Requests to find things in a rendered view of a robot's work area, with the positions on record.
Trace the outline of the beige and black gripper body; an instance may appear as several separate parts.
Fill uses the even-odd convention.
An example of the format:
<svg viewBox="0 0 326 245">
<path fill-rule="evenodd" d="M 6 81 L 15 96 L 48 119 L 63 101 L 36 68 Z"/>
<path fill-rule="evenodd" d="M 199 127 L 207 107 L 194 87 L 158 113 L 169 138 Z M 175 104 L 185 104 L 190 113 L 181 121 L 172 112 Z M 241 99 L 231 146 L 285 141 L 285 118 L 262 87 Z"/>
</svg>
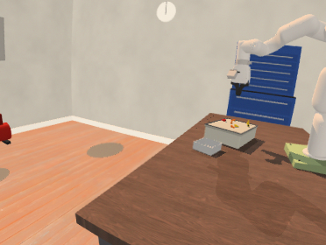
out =
<svg viewBox="0 0 326 245">
<path fill-rule="evenodd" d="M 233 67 L 233 70 L 238 70 L 240 73 L 237 74 L 236 79 L 231 79 L 231 82 L 246 84 L 249 81 L 249 83 L 250 83 L 250 78 L 251 78 L 251 67 L 250 66 L 236 64 Z"/>
</svg>

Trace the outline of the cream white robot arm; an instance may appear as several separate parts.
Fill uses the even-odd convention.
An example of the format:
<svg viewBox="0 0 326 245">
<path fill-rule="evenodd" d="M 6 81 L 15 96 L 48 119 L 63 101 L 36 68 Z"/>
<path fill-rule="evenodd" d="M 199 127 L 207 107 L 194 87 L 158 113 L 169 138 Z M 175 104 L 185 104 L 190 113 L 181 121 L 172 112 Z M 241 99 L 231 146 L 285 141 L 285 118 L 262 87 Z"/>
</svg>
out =
<svg viewBox="0 0 326 245">
<path fill-rule="evenodd" d="M 251 64 L 251 53 L 258 56 L 276 52 L 285 44 L 304 36 L 326 42 L 326 23 L 315 15 L 308 14 L 279 28 L 277 34 L 266 42 L 258 39 L 237 43 L 236 64 Z M 325 36 L 325 37 L 324 37 Z M 308 140 L 308 147 L 303 154 L 314 159 L 326 160 L 326 67 L 321 71 L 312 98 L 315 114 Z"/>
</svg>

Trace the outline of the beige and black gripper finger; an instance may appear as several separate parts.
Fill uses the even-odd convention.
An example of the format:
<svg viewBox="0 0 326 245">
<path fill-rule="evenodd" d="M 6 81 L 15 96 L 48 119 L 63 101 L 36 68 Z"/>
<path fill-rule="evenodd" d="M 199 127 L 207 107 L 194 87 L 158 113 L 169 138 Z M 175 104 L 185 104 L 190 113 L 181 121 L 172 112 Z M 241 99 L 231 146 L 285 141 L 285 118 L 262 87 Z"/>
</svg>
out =
<svg viewBox="0 0 326 245">
<path fill-rule="evenodd" d="M 243 89 L 244 87 L 248 87 L 248 86 L 249 86 L 249 81 L 248 81 L 246 84 L 240 83 L 240 87 L 239 87 L 239 89 L 238 89 L 238 91 L 237 91 L 237 95 L 241 95 L 241 93 L 242 93 L 242 89 Z"/>
<path fill-rule="evenodd" d="M 234 85 L 235 86 L 235 88 L 236 88 L 236 95 L 237 95 L 237 91 L 238 91 L 238 89 L 239 89 L 239 83 L 234 83 L 234 82 L 231 82 L 230 84 L 232 84 L 232 85 Z"/>
</svg>

